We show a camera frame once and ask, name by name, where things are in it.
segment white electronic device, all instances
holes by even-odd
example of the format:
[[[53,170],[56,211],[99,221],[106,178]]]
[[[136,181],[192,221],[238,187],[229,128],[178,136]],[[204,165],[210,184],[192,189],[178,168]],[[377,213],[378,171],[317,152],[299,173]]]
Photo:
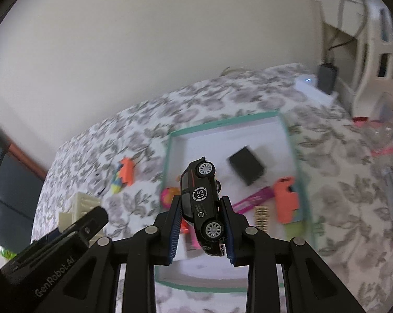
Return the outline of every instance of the white electronic device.
[[[333,91],[331,95],[324,93],[317,88],[317,77],[314,74],[303,74],[295,79],[295,89],[305,94],[308,99],[320,105],[330,107],[338,97],[338,93]]]

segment cord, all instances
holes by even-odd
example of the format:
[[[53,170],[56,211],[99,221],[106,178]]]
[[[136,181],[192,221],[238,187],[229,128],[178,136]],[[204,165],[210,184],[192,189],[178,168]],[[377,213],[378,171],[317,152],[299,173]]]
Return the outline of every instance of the cord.
[[[348,40],[348,41],[346,41],[346,42],[344,42],[344,43],[340,43],[340,44],[338,44],[338,45],[334,45],[334,46],[333,46],[334,41],[339,37],[339,35],[340,35],[340,33],[341,33],[341,27],[342,27],[342,24],[343,24],[344,1],[345,1],[345,0],[341,0],[341,1],[340,1],[340,4],[338,5],[337,31],[336,31],[336,33],[333,35],[333,37],[332,37],[332,38],[330,39],[330,41],[329,41],[329,47],[327,48],[327,51],[326,51],[326,53],[325,53],[325,59],[324,59],[324,61],[325,61],[326,63],[329,62],[329,54],[330,54],[330,53],[332,54],[332,58],[330,59],[330,63],[332,63],[332,64],[334,63],[335,57],[334,57],[334,51],[333,51],[333,49],[334,49],[334,48],[337,48],[337,47],[346,46],[346,45],[348,45],[349,43],[352,43],[352,42],[360,35],[360,33],[362,33],[363,29],[364,29],[365,26],[366,26],[367,20],[368,20],[368,6],[367,6],[367,4],[366,4],[366,0],[362,0],[364,18],[363,18],[362,24],[360,25],[360,27],[359,27],[359,29],[357,30],[356,34],[353,36],[352,39],[350,39],[350,40]]]

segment tablecloth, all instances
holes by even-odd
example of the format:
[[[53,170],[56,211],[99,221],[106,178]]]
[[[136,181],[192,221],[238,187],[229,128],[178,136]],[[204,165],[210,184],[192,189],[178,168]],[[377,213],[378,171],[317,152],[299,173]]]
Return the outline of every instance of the tablecloth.
[[[60,147],[47,174],[32,238],[57,226],[58,213],[70,209],[68,199],[78,191],[102,199],[109,237],[130,237],[151,225],[158,213],[170,132],[280,109],[301,161],[316,250],[366,310],[379,307],[391,290],[393,270],[380,175],[344,109],[319,107],[294,89],[294,79],[305,73],[302,65],[287,64],[201,81],[130,107],[75,136]],[[136,181],[112,194],[109,184],[123,157],[135,160]],[[163,313],[238,313],[246,304],[245,293],[194,293],[160,284],[156,297]]]

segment toy car wheel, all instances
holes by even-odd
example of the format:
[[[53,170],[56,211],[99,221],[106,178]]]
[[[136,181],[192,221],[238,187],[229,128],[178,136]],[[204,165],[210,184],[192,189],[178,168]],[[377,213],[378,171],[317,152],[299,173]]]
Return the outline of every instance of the toy car wheel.
[[[208,161],[201,162],[196,167],[196,173],[200,178],[211,177],[215,174],[215,167]]]
[[[205,236],[206,239],[215,241],[219,240],[222,235],[223,235],[223,225],[219,221],[211,221],[209,222],[204,230],[203,230],[203,235]]]
[[[221,184],[218,180],[215,180],[215,184],[217,185],[217,193],[221,191]]]

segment silver screw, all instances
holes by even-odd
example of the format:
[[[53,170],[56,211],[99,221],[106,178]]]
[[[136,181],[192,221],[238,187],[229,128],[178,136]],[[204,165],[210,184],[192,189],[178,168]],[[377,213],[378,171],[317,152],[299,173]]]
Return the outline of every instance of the silver screw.
[[[145,228],[145,232],[146,232],[147,234],[154,234],[154,233],[157,232],[157,227],[156,227],[156,226],[147,226],[147,227]]]
[[[305,245],[305,240],[300,237],[295,237],[294,244],[296,244],[297,246],[303,246],[303,245]]]
[[[108,237],[102,237],[99,238],[97,242],[99,246],[106,246],[107,244],[109,244],[110,240]]]
[[[248,226],[246,228],[246,233],[250,235],[255,235],[257,233],[257,228],[253,226]]]

